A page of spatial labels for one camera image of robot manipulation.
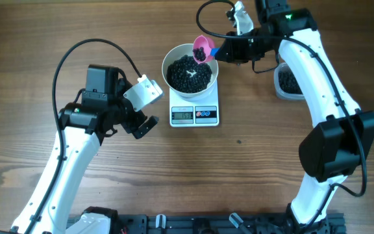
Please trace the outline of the pink scoop blue handle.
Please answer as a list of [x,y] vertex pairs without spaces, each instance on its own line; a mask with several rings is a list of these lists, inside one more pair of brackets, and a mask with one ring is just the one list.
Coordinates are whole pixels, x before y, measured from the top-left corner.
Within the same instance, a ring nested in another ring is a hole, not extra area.
[[194,40],[193,57],[198,64],[214,60],[218,50],[213,39],[207,36],[201,35]]

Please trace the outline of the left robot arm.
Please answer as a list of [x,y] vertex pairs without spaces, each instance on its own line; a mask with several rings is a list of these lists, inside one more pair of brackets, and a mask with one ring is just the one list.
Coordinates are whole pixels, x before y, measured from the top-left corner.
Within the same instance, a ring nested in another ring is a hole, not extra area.
[[124,233],[114,209],[89,207],[69,224],[73,200],[84,173],[103,140],[121,125],[140,139],[158,122],[142,109],[163,96],[159,85],[146,75],[128,82],[116,67],[91,65],[81,102],[68,103],[58,114],[59,129],[51,156],[32,196],[14,220],[10,233]]

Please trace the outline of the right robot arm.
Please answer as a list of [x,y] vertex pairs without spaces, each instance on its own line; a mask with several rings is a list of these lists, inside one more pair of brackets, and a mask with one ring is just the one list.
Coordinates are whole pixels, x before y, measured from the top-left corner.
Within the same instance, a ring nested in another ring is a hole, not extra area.
[[228,63],[256,62],[269,51],[283,60],[302,91],[312,131],[299,146],[305,171],[297,196],[288,205],[283,230],[308,233],[328,226],[327,207],[344,181],[366,159],[374,139],[374,112],[364,112],[347,93],[330,63],[316,21],[305,8],[286,1],[257,1],[259,27],[241,3],[227,12],[234,30],[215,54]]

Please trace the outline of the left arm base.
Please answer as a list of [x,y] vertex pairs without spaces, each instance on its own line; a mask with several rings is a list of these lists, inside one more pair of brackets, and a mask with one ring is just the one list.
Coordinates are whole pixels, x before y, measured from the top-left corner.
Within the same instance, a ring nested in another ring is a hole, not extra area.
[[67,234],[127,234],[126,225],[115,209],[89,207],[79,220],[66,229]]

